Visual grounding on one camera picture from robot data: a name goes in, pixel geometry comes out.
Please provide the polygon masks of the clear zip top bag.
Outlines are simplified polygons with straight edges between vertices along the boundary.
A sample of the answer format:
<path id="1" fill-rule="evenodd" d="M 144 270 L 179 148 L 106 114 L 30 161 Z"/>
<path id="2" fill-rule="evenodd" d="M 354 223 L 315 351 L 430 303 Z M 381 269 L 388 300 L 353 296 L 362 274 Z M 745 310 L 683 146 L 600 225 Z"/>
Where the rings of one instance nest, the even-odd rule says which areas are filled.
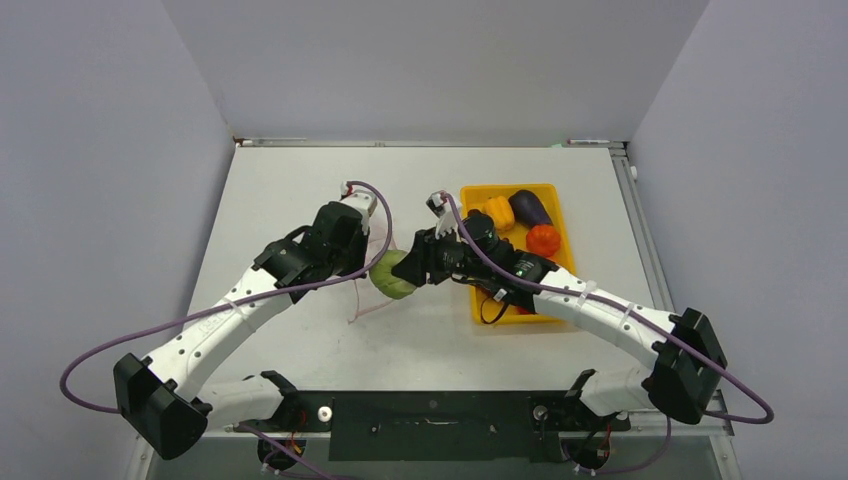
<path id="1" fill-rule="evenodd" d="M 366 263 L 373 260 L 376 254 L 384 246 L 388 238 L 388 224 L 385 214 L 376 212 L 370 218 L 370 234 L 366 249 Z M 364 317 L 373 315 L 377 311 L 389 306 L 393 300 L 386 297 L 372 284 L 370 276 L 353 280 L 350 282 L 353 292 L 353 309 L 347 316 L 347 324 L 351 325 Z"/>

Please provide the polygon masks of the green cabbage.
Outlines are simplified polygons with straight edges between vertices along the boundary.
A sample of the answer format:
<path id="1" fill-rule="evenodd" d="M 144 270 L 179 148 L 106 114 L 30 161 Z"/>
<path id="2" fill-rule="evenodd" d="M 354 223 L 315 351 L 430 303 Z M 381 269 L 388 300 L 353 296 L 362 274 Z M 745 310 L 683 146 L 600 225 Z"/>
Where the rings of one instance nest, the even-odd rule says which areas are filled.
<path id="1" fill-rule="evenodd" d="M 387 250 L 382 258 L 369 270 L 369 278 L 373 286 L 384 296 L 392 300 L 401 300 L 412 295 L 417 287 L 397 277 L 392 273 L 394 266 L 399 264 L 407 252 L 404 250 Z"/>

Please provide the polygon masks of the yellow plastic tray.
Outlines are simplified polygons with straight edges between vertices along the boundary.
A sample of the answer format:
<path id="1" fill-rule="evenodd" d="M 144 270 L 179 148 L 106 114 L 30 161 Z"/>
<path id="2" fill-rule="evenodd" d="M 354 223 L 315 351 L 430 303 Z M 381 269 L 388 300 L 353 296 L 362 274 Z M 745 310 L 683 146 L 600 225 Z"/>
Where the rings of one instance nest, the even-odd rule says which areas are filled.
<path id="1" fill-rule="evenodd" d="M 560 204 L 556 187 L 552 184 L 490 184 L 469 185 L 460 189 L 460 202 L 462 203 L 462 215 L 466 216 L 469 210 L 477 209 L 484 212 L 485 204 L 490 197 L 509 198 L 519 190 L 528 190 L 534 193 L 540 200 L 546 213 L 550 216 L 553 227 L 558 231 L 561 242 L 559 250 L 548 259 L 559 266 L 566 268 L 571 274 L 577 275 L 577 268 L 572 253 L 567 226 Z M 502 302 L 494 302 L 489 299 L 486 291 L 470 288 L 471 319 L 477 325 L 482 325 L 483 320 L 493 319 L 503 308 Z M 530 314 L 518 307 L 510 306 L 494 327 L 503 325 L 529 325 L 544 323 L 561 323 L 561 320 L 540 314 Z"/>

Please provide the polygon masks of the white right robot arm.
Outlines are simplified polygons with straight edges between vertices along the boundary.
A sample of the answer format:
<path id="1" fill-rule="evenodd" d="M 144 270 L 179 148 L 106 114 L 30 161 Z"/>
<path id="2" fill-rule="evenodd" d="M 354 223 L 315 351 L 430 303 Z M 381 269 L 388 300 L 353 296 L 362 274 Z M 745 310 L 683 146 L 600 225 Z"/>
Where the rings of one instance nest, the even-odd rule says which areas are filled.
<path id="1" fill-rule="evenodd" d="M 445 280 L 469 284 L 497 301 L 564 320 L 635 358 L 618 372 L 585 371 L 565 401 L 567 419 L 589 428 L 602 417 L 655 409 L 694 425 L 707 415 L 727 362 L 709 319 L 627 302 L 533 252 L 517 249 L 479 212 L 450 229 L 416 233 L 391 268 L 416 287 Z"/>

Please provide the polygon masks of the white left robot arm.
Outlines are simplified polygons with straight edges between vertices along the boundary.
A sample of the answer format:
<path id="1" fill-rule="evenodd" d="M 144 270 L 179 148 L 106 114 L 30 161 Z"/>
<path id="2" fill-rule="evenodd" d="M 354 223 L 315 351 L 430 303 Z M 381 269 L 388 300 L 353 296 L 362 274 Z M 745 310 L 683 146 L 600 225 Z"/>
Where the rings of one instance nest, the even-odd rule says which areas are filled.
<path id="1" fill-rule="evenodd" d="M 267 321 L 310 290 L 348 280 L 365 265 L 369 220 L 377 200 L 355 191 L 323 205 L 312 224 L 268 244 L 214 306 L 144 357 L 123 356 L 113 367 L 119 414 L 164 460 L 190 450 L 211 429 L 262 420 L 289 428 L 297 401 L 272 371 L 229 384 L 211 375 Z"/>

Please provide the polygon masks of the yellow bell pepper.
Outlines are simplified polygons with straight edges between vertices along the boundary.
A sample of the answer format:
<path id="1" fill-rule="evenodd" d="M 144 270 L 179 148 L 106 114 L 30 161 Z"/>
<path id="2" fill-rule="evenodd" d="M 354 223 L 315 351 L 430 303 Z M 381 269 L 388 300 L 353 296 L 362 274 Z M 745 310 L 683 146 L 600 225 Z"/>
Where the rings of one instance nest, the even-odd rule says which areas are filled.
<path id="1" fill-rule="evenodd" d="M 483 203 L 483 212 L 488 215 L 499 232 L 511 230 L 516 222 L 513 209 L 505 196 L 488 198 Z"/>

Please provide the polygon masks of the dark purple eggplant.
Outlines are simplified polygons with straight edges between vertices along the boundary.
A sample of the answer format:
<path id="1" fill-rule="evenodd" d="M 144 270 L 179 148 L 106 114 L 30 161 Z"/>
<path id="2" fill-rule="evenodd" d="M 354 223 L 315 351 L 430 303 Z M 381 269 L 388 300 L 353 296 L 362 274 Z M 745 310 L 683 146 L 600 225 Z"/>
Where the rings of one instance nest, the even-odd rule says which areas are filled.
<path id="1" fill-rule="evenodd" d="M 532 229 L 538 225 L 553 225 L 540 198 L 532 191 L 521 189 L 508 198 L 515 219 Z"/>

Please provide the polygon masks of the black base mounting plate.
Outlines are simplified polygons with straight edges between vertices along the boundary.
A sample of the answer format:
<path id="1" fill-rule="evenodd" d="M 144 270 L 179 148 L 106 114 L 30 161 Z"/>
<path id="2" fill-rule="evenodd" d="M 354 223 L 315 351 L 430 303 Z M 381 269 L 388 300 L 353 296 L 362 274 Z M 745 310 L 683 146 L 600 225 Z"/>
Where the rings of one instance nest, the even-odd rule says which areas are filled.
<path id="1" fill-rule="evenodd" d="M 559 463 L 631 424 L 598 417 L 566 391 L 308 391 L 294 393 L 271 430 L 327 433 L 332 461 Z"/>

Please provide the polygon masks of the aluminium frame rail back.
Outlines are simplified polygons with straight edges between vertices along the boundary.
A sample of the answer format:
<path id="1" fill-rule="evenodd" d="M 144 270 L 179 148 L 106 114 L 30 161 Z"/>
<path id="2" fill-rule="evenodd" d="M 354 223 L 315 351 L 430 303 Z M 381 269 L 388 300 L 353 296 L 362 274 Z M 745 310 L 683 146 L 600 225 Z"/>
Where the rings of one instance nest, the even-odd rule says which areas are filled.
<path id="1" fill-rule="evenodd" d="M 448 140 L 315 140 L 307 138 L 239 138 L 235 145 L 244 148 L 608 148 L 625 150 L 626 141 L 564 140 L 558 143 L 530 141 L 448 141 Z"/>

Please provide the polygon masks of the aluminium frame rail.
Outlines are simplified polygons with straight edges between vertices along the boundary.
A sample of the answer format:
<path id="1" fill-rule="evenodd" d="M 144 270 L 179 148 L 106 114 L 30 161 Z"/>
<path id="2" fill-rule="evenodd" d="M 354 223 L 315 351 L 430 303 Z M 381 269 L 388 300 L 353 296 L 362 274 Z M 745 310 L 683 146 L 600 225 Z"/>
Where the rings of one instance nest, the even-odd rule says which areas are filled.
<path id="1" fill-rule="evenodd" d="M 239 138 L 235 145 L 244 148 L 608 148 L 625 150 L 626 141 L 564 140 L 558 143 L 530 141 L 448 141 L 448 140 L 315 140 L 307 138 Z"/>
<path id="2" fill-rule="evenodd" d="M 609 148 L 609 153 L 648 281 L 653 305 L 658 309 L 673 311 L 675 306 L 638 193 L 638 174 L 628 156 L 627 143 L 614 142 Z"/>

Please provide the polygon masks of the aluminium frame rail right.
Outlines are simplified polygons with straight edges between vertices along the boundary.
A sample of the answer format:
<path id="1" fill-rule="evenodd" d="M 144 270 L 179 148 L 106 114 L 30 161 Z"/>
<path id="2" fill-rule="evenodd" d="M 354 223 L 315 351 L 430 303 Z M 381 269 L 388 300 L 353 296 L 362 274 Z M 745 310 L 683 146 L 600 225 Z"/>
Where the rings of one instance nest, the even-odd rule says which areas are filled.
<path id="1" fill-rule="evenodd" d="M 638 174 L 628 156 L 627 143 L 614 142 L 609 148 L 609 153 L 648 281 L 653 305 L 658 309 L 673 311 L 675 306 L 638 193 Z"/>

